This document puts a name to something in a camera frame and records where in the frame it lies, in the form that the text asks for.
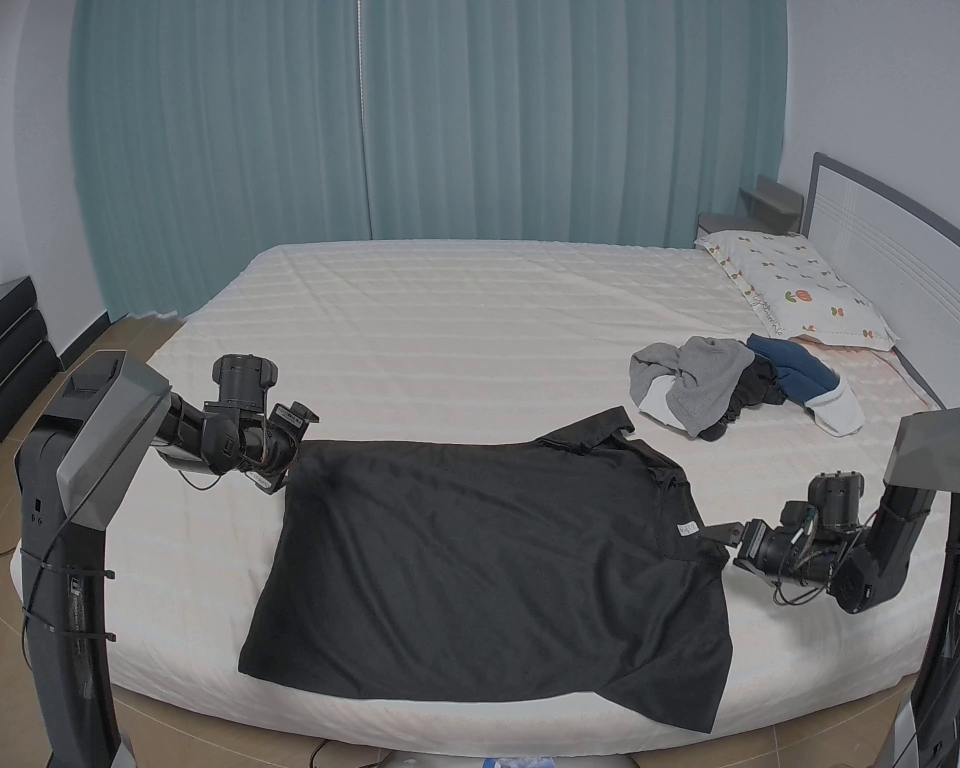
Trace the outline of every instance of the clothing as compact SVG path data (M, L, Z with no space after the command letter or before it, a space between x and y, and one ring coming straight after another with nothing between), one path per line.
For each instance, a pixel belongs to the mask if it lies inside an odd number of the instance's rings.
M595 691L709 732L726 548L623 408L511 445L306 441L239 669L358 699Z
M641 413L652 416L661 424L684 431L684 426L673 415L670 406L666 404L666 394L673 388L675 380L676 377L670 373L665 376L657 376L650 384L650 389L647 390L647 394L643 396L643 400L637 408L640 409Z
M786 396L801 404L837 388L840 377L796 342L767 339L752 334L747 348L763 355L777 367L777 377Z
M843 376L835 390L808 400L804 406L813 412L817 426L835 438L850 435L863 426L863 410Z
M756 335L747 339L747 347L770 358L787 397L809 410L825 432L843 437L863 426L863 410L847 380L806 348L785 339Z
M715 424L727 411L733 389L754 353L736 339L691 336L682 347L652 344L630 360L630 397L639 407L653 380L672 373L670 411L690 437Z
M699 437L712 443L724 436L727 432L727 424L739 419L740 411L744 408L760 403L781 405L785 401L786 393L778 383L776 367L765 357L757 355L754 362L740 374L740 380L733 389L727 413L720 417L720 421L701 432Z

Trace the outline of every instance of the white bed sheet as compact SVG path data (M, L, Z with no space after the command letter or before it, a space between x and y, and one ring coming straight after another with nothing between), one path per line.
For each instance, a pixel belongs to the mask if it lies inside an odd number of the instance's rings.
M210 369L221 354L267 356L279 365L271 402L298 399L321 415L312 438L510 443L623 404L636 434L684 467L707 524L753 516L774 523L783 501L805 497L814 474L840 468L867 477L865 519L900 416L926 407L872 352L818 350L866 414L866 426L842 439L788 403L745 411L718 443L692 441L629 400L636 349L755 331L763 332L753 311L703 252L334 243L260 254L151 364L200 405L216 394ZM157 456L145 458L108 529L115 683L264 728L418 752L602 755L705 738L588 692L519 703L353 701L239 674L282 498L235 474L196 492ZM900 595L859 616L826 597L777 608L766 585L729 566L733 660L712 736L838 704L916 671L945 532L941 499ZM12 572L19 581L18 558Z

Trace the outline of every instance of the pile of clothes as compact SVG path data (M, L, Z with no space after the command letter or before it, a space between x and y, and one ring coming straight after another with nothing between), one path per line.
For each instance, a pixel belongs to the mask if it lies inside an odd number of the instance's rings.
M630 360L630 397L642 413L708 441L723 437L743 408L786 400L834 437L863 426L841 374L795 342L756 335L746 343L691 336L682 347L645 347Z

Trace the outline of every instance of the white headboard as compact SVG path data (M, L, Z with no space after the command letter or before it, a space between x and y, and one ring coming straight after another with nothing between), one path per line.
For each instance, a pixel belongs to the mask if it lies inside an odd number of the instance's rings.
M960 406L960 229L817 153L801 234L880 311L927 391Z

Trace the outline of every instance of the tiled floor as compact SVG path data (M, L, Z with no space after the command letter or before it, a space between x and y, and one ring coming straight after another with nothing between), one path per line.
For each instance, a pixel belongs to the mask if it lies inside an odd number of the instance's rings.
M177 320L123 320L90 351L122 348L147 360L178 327ZM65 377L61 373L51 382L0 444L0 552L13 547L20 535L13 454ZM49 747L33 678L20 657L20 603L8 567L9 558L0 560L0 765L28 768L43 765ZM830 768L839 763L866 768L875 759L910 682L904 680L865 699L769 728L633 757L640 768ZM206 717L121 688L114 693L117 717L131 736L140 768L307 768L310 753L319 743L316 738ZM315 765L359 768L385 755L374 747L329 742Z

